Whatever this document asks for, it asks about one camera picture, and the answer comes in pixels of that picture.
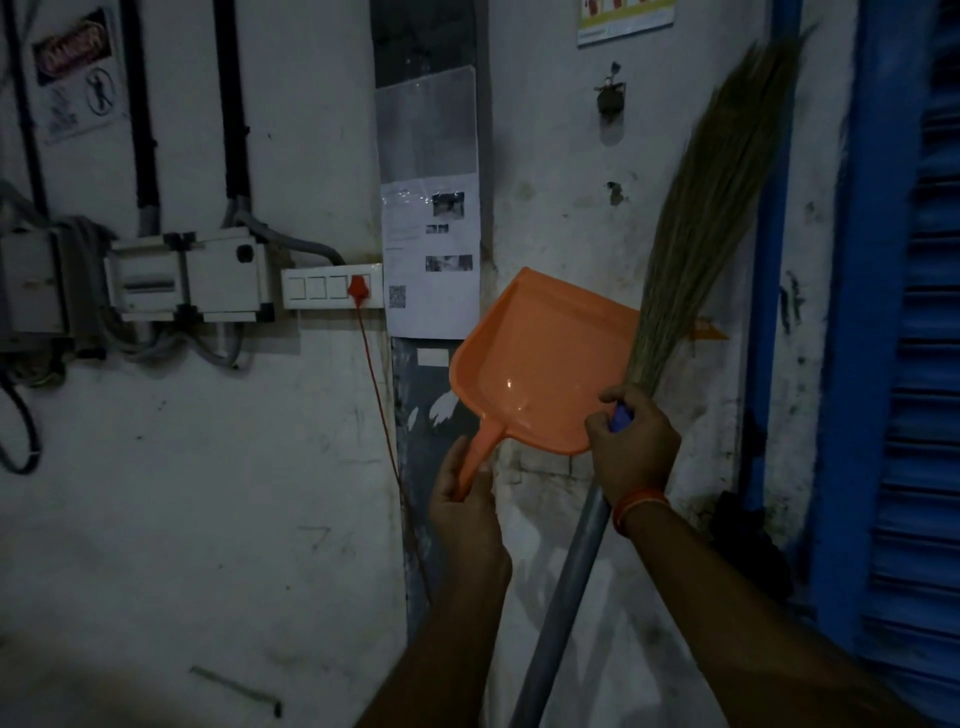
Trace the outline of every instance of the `electrical box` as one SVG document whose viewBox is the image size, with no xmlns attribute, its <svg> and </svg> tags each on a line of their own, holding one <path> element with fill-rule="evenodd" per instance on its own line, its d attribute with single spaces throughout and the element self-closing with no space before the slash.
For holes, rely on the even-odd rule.
<svg viewBox="0 0 960 728">
<path fill-rule="evenodd" d="M 361 308 L 383 308 L 383 264 L 327 265 L 283 271 L 283 307 L 291 310 L 354 308 L 347 289 L 354 276 L 362 276 L 370 297 Z"/>
<path fill-rule="evenodd" d="M 274 320 L 269 251 L 249 230 L 197 233 L 184 249 L 190 304 L 201 320 Z"/>
<path fill-rule="evenodd" d="M 57 338 L 99 337 L 83 254 L 64 231 L 0 237 L 0 351 L 32 351 Z"/>
<path fill-rule="evenodd" d="M 246 228 L 116 241 L 105 264 L 124 321 L 275 319 L 269 251 Z"/>
<path fill-rule="evenodd" d="M 187 307 L 178 235 L 114 240 L 104 260 L 110 304 L 123 321 L 175 321 Z"/>
</svg>

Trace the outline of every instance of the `broom handle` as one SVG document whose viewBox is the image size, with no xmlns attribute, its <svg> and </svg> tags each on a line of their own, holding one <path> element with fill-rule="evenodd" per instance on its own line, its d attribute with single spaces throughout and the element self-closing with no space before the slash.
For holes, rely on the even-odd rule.
<svg viewBox="0 0 960 728">
<path fill-rule="evenodd" d="M 610 429 L 612 432 L 620 432 L 633 420 L 633 414 L 621 402 L 613 412 Z M 557 588 L 550 597 L 550 606 L 547 607 L 546 617 L 543 619 L 537 648 L 527 668 L 514 716 L 510 720 L 511 728 L 537 728 L 540 725 L 543 709 L 553 690 L 553 681 L 564 658 L 570 630 L 573 629 L 573 622 L 580 611 L 580 602 L 587 590 L 593 562 L 596 561 L 600 543 L 607 530 L 610 511 L 600 483 L 593 478 L 584 510 L 577 522 L 577 530 L 570 542 L 570 551 L 566 553 L 564 569 L 560 572 Z"/>
</svg>

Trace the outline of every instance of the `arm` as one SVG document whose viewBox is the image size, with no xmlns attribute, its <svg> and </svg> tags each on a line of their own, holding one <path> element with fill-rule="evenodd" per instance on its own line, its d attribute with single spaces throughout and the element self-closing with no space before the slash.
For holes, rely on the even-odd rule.
<svg viewBox="0 0 960 728">
<path fill-rule="evenodd" d="M 601 400 L 623 400 L 635 415 L 616 435 L 604 413 L 587 420 L 608 502 L 665 487 L 680 436 L 635 387 L 613 387 Z M 666 504 L 640 503 L 624 528 L 731 726 L 927 725 L 846 653 L 787 616 Z"/>
<path fill-rule="evenodd" d="M 481 466 L 464 502 L 450 499 L 467 445 L 461 438 L 446 455 L 430 501 L 430 520 L 446 551 L 446 579 L 357 728 L 477 724 L 513 567 L 489 466 Z"/>
</svg>

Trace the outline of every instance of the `orange plug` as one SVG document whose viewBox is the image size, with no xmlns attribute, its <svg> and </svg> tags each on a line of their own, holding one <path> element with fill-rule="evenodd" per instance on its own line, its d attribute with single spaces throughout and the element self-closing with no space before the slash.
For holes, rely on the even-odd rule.
<svg viewBox="0 0 960 728">
<path fill-rule="evenodd" d="M 354 276 L 350 279 L 347 293 L 349 293 L 353 302 L 356 303 L 357 308 L 359 308 L 361 303 L 370 297 L 370 288 L 367 287 L 367 282 L 363 276 Z"/>
</svg>

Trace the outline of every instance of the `hand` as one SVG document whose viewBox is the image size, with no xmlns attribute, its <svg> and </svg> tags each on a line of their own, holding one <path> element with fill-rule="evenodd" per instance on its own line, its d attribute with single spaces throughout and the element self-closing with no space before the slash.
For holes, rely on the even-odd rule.
<svg viewBox="0 0 960 728">
<path fill-rule="evenodd" d="M 496 517 L 490 465 L 480 466 L 462 503 L 452 499 L 468 446 L 469 440 L 461 437 L 446 454 L 430 499 L 430 521 L 440 535 L 455 578 L 492 570 L 509 582 L 513 564 L 503 545 L 500 521 Z"/>
<path fill-rule="evenodd" d="M 633 423 L 616 434 L 610 432 L 606 412 L 597 412 L 585 421 L 593 471 L 607 503 L 616 505 L 641 488 L 665 489 L 681 442 L 666 415 L 632 384 L 604 390 L 600 401 L 622 401 L 634 411 Z"/>
</svg>

